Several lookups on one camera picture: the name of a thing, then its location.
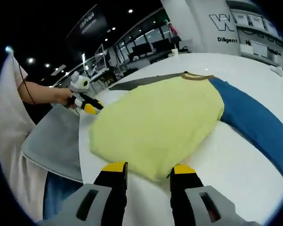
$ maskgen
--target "person's hand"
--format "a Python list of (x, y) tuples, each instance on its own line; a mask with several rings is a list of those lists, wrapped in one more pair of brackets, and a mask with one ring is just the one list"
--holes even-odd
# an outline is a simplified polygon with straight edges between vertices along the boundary
[(72, 92), (68, 88), (56, 88), (56, 103), (67, 105), (68, 99), (72, 97)]

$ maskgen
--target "white table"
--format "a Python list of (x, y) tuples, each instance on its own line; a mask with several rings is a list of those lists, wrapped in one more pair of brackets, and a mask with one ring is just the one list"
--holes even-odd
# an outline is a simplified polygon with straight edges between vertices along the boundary
[(94, 76), (92, 76), (90, 78), (90, 83), (93, 82), (94, 80), (96, 80), (97, 78), (99, 78), (100, 76), (102, 76), (102, 74), (107, 72), (107, 71), (109, 71), (108, 68), (106, 68), (106, 69), (102, 70), (101, 72), (99, 72), (99, 73), (95, 74)]
[[(263, 63), (222, 54), (182, 54), (147, 66), (118, 83), (189, 71), (213, 74), (246, 92), (283, 123), (283, 77)], [(109, 89), (97, 98), (108, 105), (127, 91)], [(87, 129), (95, 119), (81, 114), (79, 152), (84, 183), (93, 183), (106, 161), (90, 153)], [(187, 163), (204, 185), (211, 185), (236, 205), (247, 221), (265, 223), (283, 198), (283, 178), (272, 163), (228, 125), (218, 122), (212, 134)], [(127, 207), (124, 226), (173, 226), (169, 181), (156, 185), (128, 173)]]

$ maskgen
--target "person's arm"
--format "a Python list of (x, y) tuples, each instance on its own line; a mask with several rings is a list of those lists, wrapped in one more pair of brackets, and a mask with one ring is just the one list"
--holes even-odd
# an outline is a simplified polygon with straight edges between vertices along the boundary
[(72, 96), (72, 92), (68, 88), (50, 88), (29, 81), (22, 82), (18, 87), (18, 92), (22, 101), (28, 104), (57, 103), (66, 105), (67, 99)]

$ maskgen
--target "yellow shirt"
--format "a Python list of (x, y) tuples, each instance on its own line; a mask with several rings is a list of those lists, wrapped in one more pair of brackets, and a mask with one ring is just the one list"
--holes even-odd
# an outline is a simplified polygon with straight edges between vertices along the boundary
[(160, 180), (196, 150), (223, 110), (207, 79), (175, 77), (139, 86), (100, 112), (89, 131), (91, 152)]

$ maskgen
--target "white shirt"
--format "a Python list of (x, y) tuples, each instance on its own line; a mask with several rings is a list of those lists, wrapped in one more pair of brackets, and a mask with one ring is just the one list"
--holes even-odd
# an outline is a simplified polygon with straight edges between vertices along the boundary
[[(21, 68), (23, 78), (27, 73)], [(0, 74), (0, 162), (10, 188), (34, 221), (43, 219), (43, 196), (47, 171), (21, 154), (21, 146), (35, 127), (17, 88), (23, 82), (19, 64), (10, 54)]]

